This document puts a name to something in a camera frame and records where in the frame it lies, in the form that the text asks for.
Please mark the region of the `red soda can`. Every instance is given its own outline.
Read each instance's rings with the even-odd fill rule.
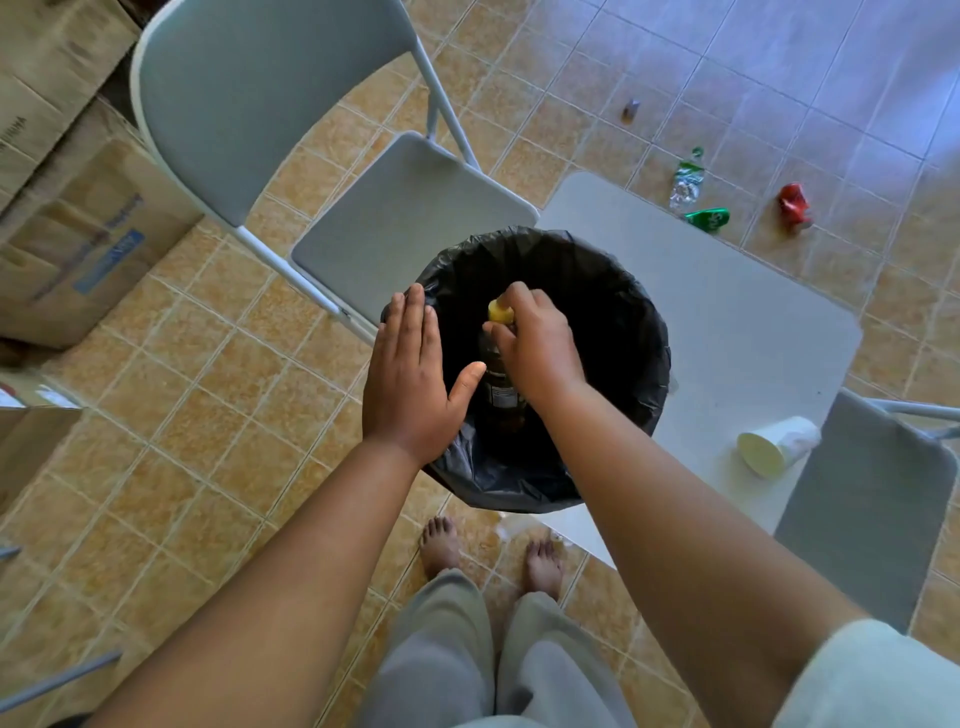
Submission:
[[[803,230],[813,225],[810,216],[810,203],[804,197],[804,189],[799,182],[785,184],[777,195],[780,203],[780,216],[783,222],[793,230]]]

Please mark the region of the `yellow bottle cap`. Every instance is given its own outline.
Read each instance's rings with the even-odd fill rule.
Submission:
[[[487,318],[495,324],[509,326],[514,322],[514,310],[509,306],[506,308],[501,307],[500,304],[496,302],[496,299],[493,299],[490,305],[487,306]]]

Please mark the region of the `hand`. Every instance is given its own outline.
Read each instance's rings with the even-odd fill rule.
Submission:
[[[516,388],[542,414],[542,407],[571,385],[584,383],[584,367],[566,317],[550,297],[525,283],[511,283],[498,299],[514,310],[516,334],[502,324],[483,325],[500,350]]]
[[[437,312],[423,305],[419,283],[406,298],[394,293],[387,323],[380,324],[373,342],[363,392],[364,440],[399,447],[418,468],[436,460],[460,430],[486,370],[482,361],[468,364],[448,397]]]

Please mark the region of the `chair backrest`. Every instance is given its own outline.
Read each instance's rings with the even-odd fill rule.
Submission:
[[[417,42],[400,0],[173,0],[134,55],[137,121],[174,176],[240,226],[310,127]]]

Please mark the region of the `cardboard box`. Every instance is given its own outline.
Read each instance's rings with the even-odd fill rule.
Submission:
[[[76,344],[200,218],[96,99],[0,215],[0,336]]]
[[[0,369],[0,512],[39,472],[83,410],[29,372]]]
[[[138,35],[117,0],[0,2],[0,211]]]

